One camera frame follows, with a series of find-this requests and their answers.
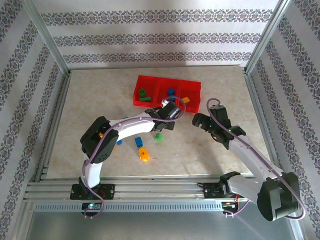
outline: blue block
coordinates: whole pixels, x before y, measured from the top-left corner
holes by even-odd
[[[168,90],[168,96],[173,96],[173,95],[175,95],[175,90],[173,88],[170,88]]]
[[[144,146],[144,143],[142,142],[141,137],[136,137],[134,140],[135,140],[135,144],[136,144],[136,146],[137,146],[138,148],[141,148],[141,147]]]

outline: wall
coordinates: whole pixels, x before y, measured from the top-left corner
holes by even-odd
[[[251,73],[278,160],[299,177],[306,239],[320,239],[319,3],[290,3]]]
[[[62,73],[19,0],[0,0],[0,240],[40,160]]]
[[[35,0],[71,69],[245,66],[278,0]]]

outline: red compartment bin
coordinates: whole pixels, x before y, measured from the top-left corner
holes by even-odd
[[[140,101],[140,89],[146,91],[146,96],[151,97],[151,102]],[[133,105],[147,108],[160,107],[162,99],[168,97],[169,89],[174,89],[174,95],[181,99],[185,97],[190,99],[190,102],[186,103],[187,112],[198,112],[201,101],[201,82],[155,76],[139,75],[134,89]],[[176,100],[175,103],[182,107],[180,101]]]

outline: small plastic block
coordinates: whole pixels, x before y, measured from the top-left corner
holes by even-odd
[[[175,90],[173,89],[173,88],[170,88],[169,90],[168,90],[168,96],[173,96],[173,95],[175,95]]]
[[[137,148],[141,148],[144,146],[144,143],[142,142],[141,137],[136,137],[134,140]]]
[[[149,96],[140,97],[140,101],[142,101],[142,102],[151,102],[151,97],[149,97]]]
[[[157,134],[155,135],[155,140],[156,140],[157,142],[161,142],[161,141],[162,141],[162,138],[163,138],[163,136],[162,136],[161,133],[157,133]]]
[[[186,104],[186,103],[190,102],[190,99],[186,96],[186,97],[182,98],[182,101]]]
[[[149,160],[149,153],[145,147],[139,148],[139,157],[142,161],[146,162]]]
[[[139,95],[140,95],[140,97],[142,97],[142,98],[144,98],[145,96],[147,96],[146,90],[144,90],[143,88],[141,88],[141,89],[139,90]]]

